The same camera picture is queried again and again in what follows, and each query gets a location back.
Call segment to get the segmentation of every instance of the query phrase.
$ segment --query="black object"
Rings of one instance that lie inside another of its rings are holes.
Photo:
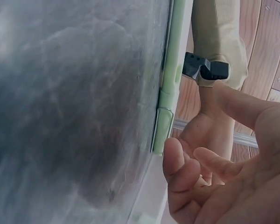
[[[210,62],[206,58],[187,52],[182,73],[194,80],[198,74],[206,80],[225,80],[229,75],[229,64],[224,62]]]

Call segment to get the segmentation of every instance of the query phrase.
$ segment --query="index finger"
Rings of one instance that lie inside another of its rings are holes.
[[[280,105],[264,101],[226,86],[216,81],[213,88],[215,99],[220,108],[239,123],[255,129],[258,117],[267,109]]]

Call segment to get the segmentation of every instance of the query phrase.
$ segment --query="finger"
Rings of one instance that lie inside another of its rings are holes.
[[[221,109],[239,123],[254,130],[259,115],[268,108],[280,105],[249,96],[216,81],[213,88],[215,99]]]
[[[168,183],[168,191],[181,193],[194,187],[200,177],[200,164],[197,160],[190,159]]]
[[[175,138],[165,141],[163,172],[167,182],[185,164],[183,150],[180,142]]]
[[[243,167],[243,163],[233,163],[206,148],[195,149],[194,156],[202,166],[218,176],[223,182],[238,175]]]

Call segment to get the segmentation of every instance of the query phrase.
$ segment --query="dark glass surface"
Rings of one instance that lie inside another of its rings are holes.
[[[0,224],[126,223],[168,0],[0,0]]]

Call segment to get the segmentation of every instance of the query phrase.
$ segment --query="palm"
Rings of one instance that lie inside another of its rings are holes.
[[[232,163],[200,147],[193,152],[194,160],[177,139],[169,139],[163,169],[170,213],[180,224],[280,223],[280,104],[219,84],[214,89],[222,110],[255,131],[260,154]],[[195,146],[186,147],[192,151]],[[225,185],[208,185],[200,167]]]
[[[200,112],[186,126],[179,136],[182,148],[190,158],[198,147],[205,147],[220,156],[230,159],[229,150],[232,147],[233,132],[227,132],[226,127],[218,123],[210,116]],[[207,183],[211,183],[212,173],[201,167],[201,175]]]

